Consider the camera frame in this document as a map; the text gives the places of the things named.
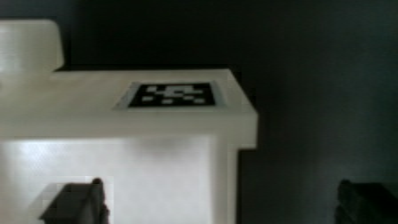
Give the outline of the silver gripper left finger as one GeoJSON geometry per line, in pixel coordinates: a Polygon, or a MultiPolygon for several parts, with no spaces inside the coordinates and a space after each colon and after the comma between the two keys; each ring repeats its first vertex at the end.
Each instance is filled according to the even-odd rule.
{"type": "Polygon", "coordinates": [[[108,224],[103,181],[68,183],[43,212],[44,224],[108,224]]]}

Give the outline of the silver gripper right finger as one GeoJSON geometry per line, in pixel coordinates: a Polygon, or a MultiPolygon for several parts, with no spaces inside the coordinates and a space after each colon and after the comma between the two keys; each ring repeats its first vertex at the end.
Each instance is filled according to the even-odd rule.
{"type": "Polygon", "coordinates": [[[339,182],[334,224],[398,224],[398,198],[380,183],[339,182]]]}

